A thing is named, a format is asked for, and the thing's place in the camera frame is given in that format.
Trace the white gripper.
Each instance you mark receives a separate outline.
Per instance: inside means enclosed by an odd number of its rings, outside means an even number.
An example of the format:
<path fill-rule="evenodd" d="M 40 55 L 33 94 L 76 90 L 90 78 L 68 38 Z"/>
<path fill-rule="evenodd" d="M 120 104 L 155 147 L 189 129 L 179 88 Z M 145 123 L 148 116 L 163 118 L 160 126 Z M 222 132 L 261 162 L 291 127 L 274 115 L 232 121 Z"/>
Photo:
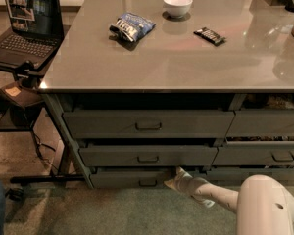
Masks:
<path fill-rule="evenodd" d="M 197 189 L 206 183 L 207 180 L 190 176 L 190 174 L 180 166 L 176 169 L 176 178 L 164 182 L 170 189 L 176 190 L 188 197 L 192 197 L 195 200 L 203 200 L 203 197 L 197 192 Z"/>

